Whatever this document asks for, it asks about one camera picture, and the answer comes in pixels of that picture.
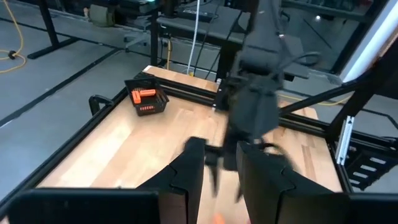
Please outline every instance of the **white cable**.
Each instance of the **white cable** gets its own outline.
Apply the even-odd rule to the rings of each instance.
[[[197,18],[196,18],[196,21],[195,21],[195,31],[193,33],[193,42],[192,42],[191,54],[189,55],[187,75],[189,75],[189,69],[191,67],[192,56],[193,56],[193,49],[195,49],[195,43],[197,41],[198,24],[199,24],[199,7],[200,7],[200,0],[197,1]]]

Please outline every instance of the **gray floor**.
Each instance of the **gray floor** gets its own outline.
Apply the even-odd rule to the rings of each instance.
[[[12,5],[12,10],[19,22],[38,27],[44,26],[36,9]],[[0,4],[0,17],[6,17],[6,15]],[[127,32],[119,28],[102,29],[83,21],[60,16],[54,18],[54,23],[59,32],[116,46],[123,46],[123,35]],[[0,22],[0,27],[1,47],[17,49],[19,43],[15,39],[16,32],[12,24]],[[49,44],[45,32],[26,27],[21,27],[21,29],[25,37],[23,55]],[[172,59],[187,63],[190,43],[174,40],[173,45]],[[25,67],[15,72],[0,75],[0,105],[2,105],[0,119],[110,50],[103,46],[77,42],[43,58],[28,60]],[[135,46],[133,50],[149,53],[149,48],[144,46]],[[199,66],[209,68],[216,54],[216,48],[207,47],[202,53]],[[0,70],[12,66],[13,63],[17,62],[10,60],[0,62]],[[0,198],[3,198],[90,119],[87,100],[91,95],[113,97],[123,87],[123,80],[132,78],[148,63],[148,57],[134,53],[116,53],[21,117],[0,127],[0,175],[3,177],[0,184]],[[185,67],[180,65],[172,65],[172,70],[184,69]],[[197,75],[202,77],[204,73],[198,72]],[[314,95],[334,88],[335,85],[330,83],[328,77],[313,75],[309,80],[295,79],[293,82],[286,82],[285,87]],[[331,121],[340,108],[340,106],[315,106],[320,120],[323,121]],[[396,100],[374,96],[366,108],[387,113],[398,120]],[[380,136],[398,135],[395,127],[382,116],[363,112],[357,116],[356,120],[354,128],[357,130]],[[398,169],[395,168],[366,191],[398,192],[395,187],[397,176]]]

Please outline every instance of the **black table leg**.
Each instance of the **black table leg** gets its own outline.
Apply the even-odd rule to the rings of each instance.
[[[59,42],[57,33],[55,33],[54,24],[52,23],[49,6],[47,5],[47,2],[45,0],[39,0],[38,4],[40,7],[40,13],[42,14],[44,20],[45,28],[47,29],[47,33],[49,34],[51,46],[28,55],[27,58],[29,59],[39,58],[43,55],[53,52],[54,50],[58,50],[62,47],[68,46],[78,41],[77,38],[69,38],[62,42]]]
[[[158,36],[158,25],[157,25],[157,14],[158,11],[154,11],[150,17],[150,65],[157,66],[157,36]]]
[[[224,79],[226,74],[231,70],[237,51],[238,50],[232,46],[224,45],[221,47],[216,81],[219,78]]]

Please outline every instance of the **workbench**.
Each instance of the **workbench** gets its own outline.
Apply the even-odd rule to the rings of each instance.
[[[218,87],[162,68],[148,66],[144,71],[210,91]],[[172,96],[169,99],[163,113],[143,117],[137,116],[128,97],[123,99],[38,187],[136,188],[175,159],[190,136],[208,139],[207,144],[213,146],[222,145],[226,113]],[[317,119],[313,108],[296,113]],[[342,191],[323,138],[281,127],[264,137],[289,153],[297,172],[332,191]],[[213,223],[218,213],[225,223],[247,223],[244,200],[235,203],[238,183],[237,172],[222,170],[220,190],[214,198],[209,169],[205,167],[198,223]]]

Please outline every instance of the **wooden tabletop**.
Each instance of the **wooden tabletop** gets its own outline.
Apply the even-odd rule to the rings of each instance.
[[[145,70],[158,77],[216,91],[217,85],[157,67]],[[115,109],[54,169],[39,187],[135,188],[158,173],[182,151],[190,136],[221,146],[227,115],[179,98],[169,97],[163,113],[138,117],[129,98]],[[317,119],[312,108],[297,114]],[[282,146],[297,165],[297,172],[335,192],[341,186],[322,138],[277,128],[265,138]],[[209,170],[205,167],[198,223],[212,223],[216,213],[225,223],[246,223],[244,200],[235,203],[236,172],[221,171],[220,191],[213,198]]]

